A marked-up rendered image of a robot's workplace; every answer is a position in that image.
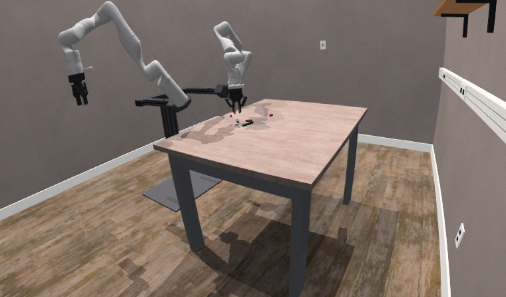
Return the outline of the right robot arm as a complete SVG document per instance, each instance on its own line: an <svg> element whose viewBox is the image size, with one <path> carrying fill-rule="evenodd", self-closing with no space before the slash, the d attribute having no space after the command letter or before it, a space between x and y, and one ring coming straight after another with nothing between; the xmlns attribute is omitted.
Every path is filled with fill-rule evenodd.
<svg viewBox="0 0 506 297"><path fill-rule="evenodd" d="M162 65L154 60L145 67L142 60L141 43L136 35L127 25L123 16L117 7L110 1L106 1L99 10L91 17L83 19L75 24L72 28L63 31L58 36L59 46L65 56L67 65L67 74L74 75L93 71L92 67L83 68L81 57L78 50L74 50L72 45L78 43L85 35L93 29L114 21L117 26L119 41L128 54L134 59L144 76L149 81L154 81L161 76L158 81L158 87L161 91L177 106L184 105L188 97L180 89L180 87L172 80L172 78L163 69Z"/></svg>

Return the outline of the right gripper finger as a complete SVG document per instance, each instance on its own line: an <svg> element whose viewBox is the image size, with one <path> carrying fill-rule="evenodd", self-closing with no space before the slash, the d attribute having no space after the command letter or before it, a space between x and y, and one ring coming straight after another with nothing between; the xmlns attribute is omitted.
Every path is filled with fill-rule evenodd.
<svg viewBox="0 0 506 297"><path fill-rule="evenodd" d="M78 94L76 92L76 88L74 85L71 85L72 86L72 90L73 90L73 96L76 98L76 101L77 101L77 105L82 105L82 102L81 102L81 98L80 98L80 94Z"/></svg>
<svg viewBox="0 0 506 297"><path fill-rule="evenodd" d="M88 105L88 100L87 100L87 95L88 95L87 86L86 86L85 82L82 82L82 83L79 83L79 84L80 84L81 91L79 90L78 86L75 86L75 88L76 88L76 90L78 91L78 93L82 96L83 105Z"/></svg>

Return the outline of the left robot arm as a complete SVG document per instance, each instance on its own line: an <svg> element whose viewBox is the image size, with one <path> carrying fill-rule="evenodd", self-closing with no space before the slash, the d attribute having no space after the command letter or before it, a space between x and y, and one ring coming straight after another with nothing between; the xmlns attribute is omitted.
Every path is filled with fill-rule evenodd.
<svg viewBox="0 0 506 297"><path fill-rule="evenodd" d="M237 84L242 84L246 70L252 60L252 53L241 51L242 43L226 21L215 26L214 33L225 53L224 62L228 70L228 89L244 88L244 84ZM224 38L227 35L229 35L228 39ZM235 68L231 66L232 64L236 64Z"/></svg>

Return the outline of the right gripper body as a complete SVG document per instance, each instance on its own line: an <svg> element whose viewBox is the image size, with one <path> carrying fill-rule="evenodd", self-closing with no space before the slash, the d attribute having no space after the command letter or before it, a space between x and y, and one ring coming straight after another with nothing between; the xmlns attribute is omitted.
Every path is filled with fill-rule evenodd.
<svg viewBox="0 0 506 297"><path fill-rule="evenodd" d="M82 81L85 80L84 73L78 73L78 74L74 74L74 75L69 75L68 78L69 78L69 82L73 83L74 86L78 86L79 90L81 91L79 83L82 83Z"/></svg>

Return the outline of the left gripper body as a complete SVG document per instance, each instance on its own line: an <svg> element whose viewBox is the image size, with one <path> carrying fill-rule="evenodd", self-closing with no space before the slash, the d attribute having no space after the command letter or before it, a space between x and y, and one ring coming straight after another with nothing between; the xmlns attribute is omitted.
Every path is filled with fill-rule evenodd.
<svg viewBox="0 0 506 297"><path fill-rule="evenodd" d="M233 97L235 97L235 102L238 102L238 96L240 100L243 97L242 88L241 89L229 89L229 98L233 102Z"/></svg>

